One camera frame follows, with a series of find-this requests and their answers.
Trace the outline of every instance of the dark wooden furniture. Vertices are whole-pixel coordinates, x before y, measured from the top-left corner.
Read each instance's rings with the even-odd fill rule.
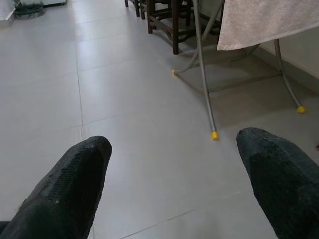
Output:
[[[140,17],[140,0],[124,0],[125,7],[129,7],[129,1],[134,4],[136,16]]]
[[[195,29],[179,30],[179,19],[186,19],[186,26],[190,25],[192,1],[186,0],[187,4],[182,4],[183,0],[146,0],[146,4],[142,0],[141,12],[142,18],[145,17],[145,6],[148,15],[148,30],[149,34],[153,33],[154,27],[163,30],[173,43],[173,53],[179,53],[178,44],[187,40],[191,36],[195,36]],[[167,8],[156,10],[156,3],[167,4]],[[162,22],[163,19],[172,18],[172,27],[167,26]]]

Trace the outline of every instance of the yellow rubber foot cap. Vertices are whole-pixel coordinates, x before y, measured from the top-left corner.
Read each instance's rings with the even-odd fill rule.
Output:
[[[303,106],[300,106],[300,107],[297,108],[297,111],[298,111],[298,113],[303,114],[304,112],[306,112],[306,108],[303,107]]]
[[[211,137],[213,138],[213,140],[219,140],[219,136],[217,132],[211,133]]]

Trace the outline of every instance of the wall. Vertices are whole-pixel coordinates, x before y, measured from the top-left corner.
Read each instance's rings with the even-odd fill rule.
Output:
[[[0,0],[0,21],[7,20],[13,9],[13,0]]]
[[[319,28],[298,33],[280,40],[283,59],[319,79]],[[273,42],[261,47],[275,53]]]

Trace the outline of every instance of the white floor tile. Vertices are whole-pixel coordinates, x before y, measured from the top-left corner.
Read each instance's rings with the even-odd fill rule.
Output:
[[[11,220],[42,177],[69,147],[80,141],[81,129],[77,127],[18,143],[2,142],[0,220]]]
[[[81,125],[77,74],[0,89],[0,142]]]
[[[36,41],[0,50],[0,85],[3,82],[33,81],[77,71],[75,42],[47,44]]]
[[[147,57],[147,48],[129,35],[111,36],[77,43],[79,70],[112,65]]]
[[[145,21],[140,18],[110,17],[104,20],[76,24],[77,41],[86,41],[104,37],[119,36],[132,41],[139,34],[145,33]]]
[[[79,78],[84,123],[187,101],[192,94],[161,64],[144,60],[90,69]]]
[[[146,229],[128,239],[276,239],[251,192],[215,200],[209,206]]]

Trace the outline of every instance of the grout line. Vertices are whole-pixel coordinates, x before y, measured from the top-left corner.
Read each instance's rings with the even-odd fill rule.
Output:
[[[189,213],[192,213],[192,212],[194,212],[194,211],[199,211],[199,210],[201,210],[202,208],[207,207],[208,205],[213,204],[213,202],[216,201],[216,200],[225,199],[225,198],[229,198],[229,197],[234,197],[234,196],[236,196],[236,195],[238,195],[238,194],[241,194],[241,193],[242,193],[242,192],[237,191],[237,192],[231,193],[231,194],[226,195],[226,196],[217,197],[217,198],[215,198],[215,199],[213,199],[213,200],[210,200],[209,202],[205,203],[204,205],[202,205],[202,206],[200,206],[200,207],[196,207],[196,208],[194,208],[194,209],[192,209],[192,210],[190,210],[190,211],[187,211],[187,212],[185,212],[185,213],[182,213],[182,214],[179,214],[179,215],[177,215],[177,216],[171,217],[171,218],[169,218],[169,219],[167,219],[167,220],[165,220],[165,221],[162,221],[162,222],[160,222],[160,223],[154,224],[154,225],[149,226],[149,227],[147,227],[147,228],[141,229],[141,230],[139,230],[138,232],[129,234],[129,235],[127,235],[127,236],[125,236],[125,237],[122,237],[122,238],[120,238],[120,239],[129,238],[129,237],[131,237],[131,236],[133,236],[133,235],[136,235],[136,234],[139,234],[139,233],[141,233],[141,232],[143,232],[143,231],[146,231],[146,230],[148,230],[148,229],[157,227],[157,226],[159,226],[159,225],[161,225],[161,224],[163,224],[163,223],[169,222],[169,221],[174,220],[174,219],[176,219],[176,218],[185,216],[185,215],[187,215],[187,214],[189,214]]]
[[[75,52],[75,63],[76,63],[76,74],[78,78],[78,89],[79,89],[79,100],[80,100],[80,113],[81,113],[81,140],[84,139],[83,135],[83,112],[82,112],[82,99],[81,99],[81,90],[80,90],[80,77],[79,77],[79,62],[78,62],[78,52],[77,52],[77,38],[76,38],[76,23],[75,17],[73,12],[73,5],[70,5],[72,8],[72,25],[73,25],[73,37],[74,37],[74,52]]]

